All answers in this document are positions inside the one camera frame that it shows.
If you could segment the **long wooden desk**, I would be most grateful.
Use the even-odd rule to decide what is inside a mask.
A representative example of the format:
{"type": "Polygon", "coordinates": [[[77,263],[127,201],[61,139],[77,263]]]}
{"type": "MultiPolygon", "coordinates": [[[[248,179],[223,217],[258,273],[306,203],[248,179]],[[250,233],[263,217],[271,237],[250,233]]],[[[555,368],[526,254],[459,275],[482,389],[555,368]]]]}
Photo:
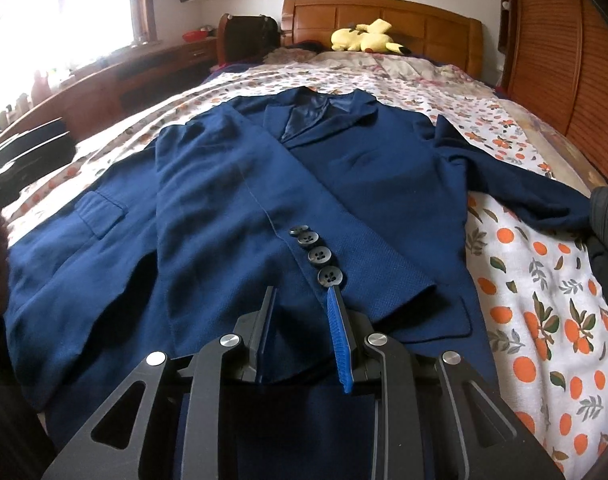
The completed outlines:
{"type": "Polygon", "coordinates": [[[216,65],[216,39],[143,54],[88,75],[50,96],[4,131],[0,143],[61,118],[85,140],[175,94],[197,87],[216,65]]]}

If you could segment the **orange print bed sheet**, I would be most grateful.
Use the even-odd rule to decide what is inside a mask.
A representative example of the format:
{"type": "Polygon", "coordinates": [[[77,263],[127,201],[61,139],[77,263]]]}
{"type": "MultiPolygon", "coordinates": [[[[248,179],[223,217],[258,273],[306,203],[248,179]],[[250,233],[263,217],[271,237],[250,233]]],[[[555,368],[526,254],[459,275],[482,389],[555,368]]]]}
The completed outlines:
{"type": "MultiPolygon", "coordinates": [[[[384,104],[445,117],[473,146],[501,162],[588,189],[549,146],[551,128],[493,92],[310,64],[264,64],[234,68],[83,142],[68,166],[30,185],[7,207],[11,239],[53,216],[162,128],[236,96],[302,86],[330,93],[364,90],[384,104]]],[[[470,195],[467,211],[467,266],[502,396],[562,474],[581,478],[608,448],[608,305],[588,251],[575,235],[536,231],[481,193],[470,195]]]]}

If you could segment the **yellow plush toy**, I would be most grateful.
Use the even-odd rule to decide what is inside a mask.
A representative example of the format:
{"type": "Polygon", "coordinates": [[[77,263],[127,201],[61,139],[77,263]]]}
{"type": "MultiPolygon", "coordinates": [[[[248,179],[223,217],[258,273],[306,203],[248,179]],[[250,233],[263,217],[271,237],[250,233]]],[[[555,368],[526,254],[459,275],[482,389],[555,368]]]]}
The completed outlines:
{"type": "Polygon", "coordinates": [[[411,50],[388,35],[391,28],[389,22],[377,18],[371,24],[337,29],[330,38],[331,50],[411,55],[411,50]]]}

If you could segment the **window with frame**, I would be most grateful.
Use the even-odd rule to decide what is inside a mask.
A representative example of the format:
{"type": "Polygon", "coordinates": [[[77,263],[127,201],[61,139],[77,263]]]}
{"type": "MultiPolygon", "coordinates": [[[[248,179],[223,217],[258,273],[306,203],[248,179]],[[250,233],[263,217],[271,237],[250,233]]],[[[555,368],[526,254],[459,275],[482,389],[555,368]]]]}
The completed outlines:
{"type": "Polygon", "coordinates": [[[0,126],[33,87],[155,38],[152,0],[0,0],[0,126]]]}

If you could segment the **wooden slatted wardrobe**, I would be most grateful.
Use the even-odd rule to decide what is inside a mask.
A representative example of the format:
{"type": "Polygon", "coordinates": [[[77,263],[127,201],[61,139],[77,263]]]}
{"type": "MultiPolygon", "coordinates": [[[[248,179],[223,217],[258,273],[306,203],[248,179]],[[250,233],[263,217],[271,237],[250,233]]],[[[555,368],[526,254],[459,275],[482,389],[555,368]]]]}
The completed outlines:
{"type": "Polygon", "coordinates": [[[502,86],[608,181],[608,25],[590,0],[507,0],[502,86]]]}

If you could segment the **dark chair at desk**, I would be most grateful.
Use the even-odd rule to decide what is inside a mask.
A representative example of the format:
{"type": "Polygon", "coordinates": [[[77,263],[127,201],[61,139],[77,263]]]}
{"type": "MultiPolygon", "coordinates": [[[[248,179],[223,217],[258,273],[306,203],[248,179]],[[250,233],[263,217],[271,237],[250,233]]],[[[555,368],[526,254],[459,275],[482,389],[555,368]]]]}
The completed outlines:
{"type": "Polygon", "coordinates": [[[225,13],[219,20],[216,32],[219,65],[252,62],[280,44],[280,27],[270,16],[225,13]]]}

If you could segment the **floral beige pillow blanket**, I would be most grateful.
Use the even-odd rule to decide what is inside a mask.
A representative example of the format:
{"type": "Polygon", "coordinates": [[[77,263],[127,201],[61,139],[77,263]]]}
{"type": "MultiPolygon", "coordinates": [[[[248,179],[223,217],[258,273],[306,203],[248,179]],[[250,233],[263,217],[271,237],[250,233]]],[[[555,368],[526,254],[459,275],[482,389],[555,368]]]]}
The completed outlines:
{"type": "Polygon", "coordinates": [[[394,54],[325,51],[315,53],[302,48],[278,48],[263,58],[268,65],[310,64],[329,70],[352,70],[407,82],[424,81],[436,86],[458,87],[463,92],[490,93],[490,87],[469,76],[453,64],[438,64],[418,58],[394,54]]]}

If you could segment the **red bowl on desk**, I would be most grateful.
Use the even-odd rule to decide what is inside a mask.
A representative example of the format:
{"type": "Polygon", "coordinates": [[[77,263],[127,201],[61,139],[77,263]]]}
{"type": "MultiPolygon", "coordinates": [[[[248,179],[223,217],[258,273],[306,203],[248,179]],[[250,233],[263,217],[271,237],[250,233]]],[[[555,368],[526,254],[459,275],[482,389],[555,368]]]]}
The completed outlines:
{"type": "Polygon", "coordinates": [[[190,44],[190,42],[202,41],[206,38],[208,38],[208,31],[205,29],[190,30],[182,35],[182,40],[187,44],[190,44]]]}

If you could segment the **navy blue suit jacket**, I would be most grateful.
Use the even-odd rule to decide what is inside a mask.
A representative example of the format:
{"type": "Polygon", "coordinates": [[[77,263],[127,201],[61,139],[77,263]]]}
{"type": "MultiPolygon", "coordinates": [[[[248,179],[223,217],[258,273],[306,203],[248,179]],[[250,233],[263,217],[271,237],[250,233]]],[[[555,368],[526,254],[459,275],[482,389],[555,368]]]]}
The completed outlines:
{"type": "Polygon", "coordinates": [[[325,278],[409,350],[496,376],[464,258],[470,192],[581,233],[573,188],[475,148],[445,118],[306,88],[166,128],[10,252],[8,345],[57,446],[150,352],[186,356],[278,292],[267,382],[234,413],[244,478],[363,479],[371,402],[340,390],[325,278]]]}

